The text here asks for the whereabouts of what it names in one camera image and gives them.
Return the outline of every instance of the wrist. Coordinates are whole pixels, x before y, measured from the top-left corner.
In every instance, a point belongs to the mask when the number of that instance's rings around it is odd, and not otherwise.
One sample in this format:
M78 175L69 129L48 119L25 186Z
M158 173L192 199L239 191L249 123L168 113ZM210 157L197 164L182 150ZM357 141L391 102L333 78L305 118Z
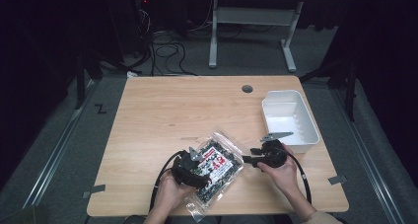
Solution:
M170 211L166 208L155 206L148 213L147 219L145 220L144 224L163 224L165 223L169 214Z

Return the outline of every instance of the right hand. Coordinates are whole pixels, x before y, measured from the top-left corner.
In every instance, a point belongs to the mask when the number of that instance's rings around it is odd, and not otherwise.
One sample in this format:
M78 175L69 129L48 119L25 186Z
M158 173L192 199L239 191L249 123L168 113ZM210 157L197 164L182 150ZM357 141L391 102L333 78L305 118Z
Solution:
M283 144L283 147L286 151L293 155L293 151ZM286 162L283 166L278 168L272 168L264 163L257 163L257 166L261 171L268 174L273 180L273 183L285 194L295 190L295 188L299 189L298 181L296 177L297 167L295 162L292 160L290 156L287 156Z

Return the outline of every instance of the plastic bag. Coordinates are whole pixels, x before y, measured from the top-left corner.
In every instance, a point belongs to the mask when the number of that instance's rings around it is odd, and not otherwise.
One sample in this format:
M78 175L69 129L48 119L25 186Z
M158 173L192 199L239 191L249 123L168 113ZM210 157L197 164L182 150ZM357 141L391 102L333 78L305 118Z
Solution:
M203 156L203 161L191 172L199 176L209 174L211 179L206 187L186 198L187 210L199 222L241 172L244 161L243 152L221 132L214 132L197 148L197 152Z

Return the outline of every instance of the desk in background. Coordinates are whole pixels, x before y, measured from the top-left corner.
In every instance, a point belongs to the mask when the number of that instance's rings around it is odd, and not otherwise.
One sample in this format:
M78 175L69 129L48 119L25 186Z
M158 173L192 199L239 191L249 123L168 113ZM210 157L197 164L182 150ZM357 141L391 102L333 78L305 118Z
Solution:
M243 85L253 88L251 93ZM268 91L297 90L308 100L294 76L213 76L131 78L126 86L104 151L93 193L91 216L148 214L155 179L176 151L197 147L221 129L244 153L261 146L267 130L261 101ZM321 211L343 212L348 201L341 184L331 185L336 173L325 144L320 141L296 157L303 166ZM302 179L298 178L301 190ZM293 209L270 178L248 165L210 215L289 213ZM174 215L189 215L180 205Z
M224 24L255 24L270 26L288 26L289 31L285 39L279 40L285 56L287 68L290 72L296 72L296 65L290 50L290 43L299 21L304 2L297 2L295 9L255 9L219 7L218 0L213 0L212 11L212 37L209 51L209 67L217 67L218 56L218 23Z

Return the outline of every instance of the black device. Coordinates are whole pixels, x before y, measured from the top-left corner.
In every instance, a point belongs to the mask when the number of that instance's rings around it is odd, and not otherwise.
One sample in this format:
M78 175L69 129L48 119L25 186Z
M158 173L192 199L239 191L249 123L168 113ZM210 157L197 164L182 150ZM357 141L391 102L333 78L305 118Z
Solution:
M185 184L190 187L203 188L210 182L209 175L203 177L195 175L190 171L197 168L199 161L193 161L190 153L182 151L181 158L176 157L174 165L171 168L175 181L181 185Z
M266 141L262 144L261 148L251 148L250 151L252 155L262 156L243 156L244 162L251 163L255 168L258 167L258 162L265 163L272 168L278 168L283 166L287 159L287 154L284 152L285 149L278 139Z

